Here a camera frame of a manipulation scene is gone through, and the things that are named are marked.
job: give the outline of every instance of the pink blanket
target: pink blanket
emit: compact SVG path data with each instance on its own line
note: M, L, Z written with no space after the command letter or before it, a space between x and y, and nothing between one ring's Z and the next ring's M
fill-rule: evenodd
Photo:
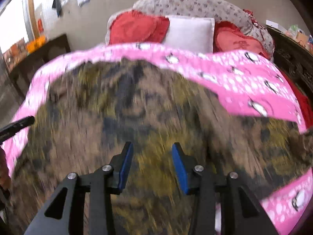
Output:
M244 50L226 53L194 54L155 43L99 45L87 51L60 56L42 66L32 79L26 99L12 121L36 115L46 101L49 84L84 61L119 61L122 57L145 59L154 65L174 70L219 96L232 114L268 116L295 121L300 132L306 130L298 101L279 70L262 56ZM16 160L27 143L28 128L3 144L12 175ZM262 201L276 229L287 235L301 217L312 196L312 171ZM220 230L219 210L216 229Z

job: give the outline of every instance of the white pillow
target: white pillow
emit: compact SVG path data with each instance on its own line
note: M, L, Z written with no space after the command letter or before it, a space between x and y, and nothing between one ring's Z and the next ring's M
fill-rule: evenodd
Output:
M214 18L169 15L170 26L163 44L191 52L212 53Z

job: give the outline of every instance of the wooden headboard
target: wooden headboard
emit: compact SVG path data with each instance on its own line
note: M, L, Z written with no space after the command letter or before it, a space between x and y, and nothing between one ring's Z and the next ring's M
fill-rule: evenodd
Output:
M267 27L275 42L274 63L313 103L313 56L280 31Z

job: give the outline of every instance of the metal screw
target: metal screw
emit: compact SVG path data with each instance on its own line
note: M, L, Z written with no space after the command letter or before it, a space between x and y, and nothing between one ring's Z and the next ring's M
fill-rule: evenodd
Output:
M229 176L232 178L232 179L237 179L238 178L238 174L236 172L231 172L229 174Z
M76 178L76 173L75 172L71 172L70 174L67 175L68 179L74 179Z
M203 168L202 165L196 165L196 166L195 166L195 171L201 172L201 171L203 171L203 170L204 170L204 168Z
M107 165L105 165L105 166L102 167L102 170L103 170L103 171L110 171L110 170L112 170L112 166L109 165L109 164L107 164Z

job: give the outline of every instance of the camouflage blanket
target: camouflage blanket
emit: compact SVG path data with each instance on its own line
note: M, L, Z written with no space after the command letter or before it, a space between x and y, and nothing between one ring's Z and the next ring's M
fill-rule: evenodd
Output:
M218 96L147 61L90 62L49 89L13 178L11 228L22 234L70 172L109 163L126 141L135 155L126 189L112 196L129 234L187 234L193 197L177 186L171 146L221 174L236 171L259 199L311 167L311 133L294 122L230 115ZM85 226L88 224L88 201Z

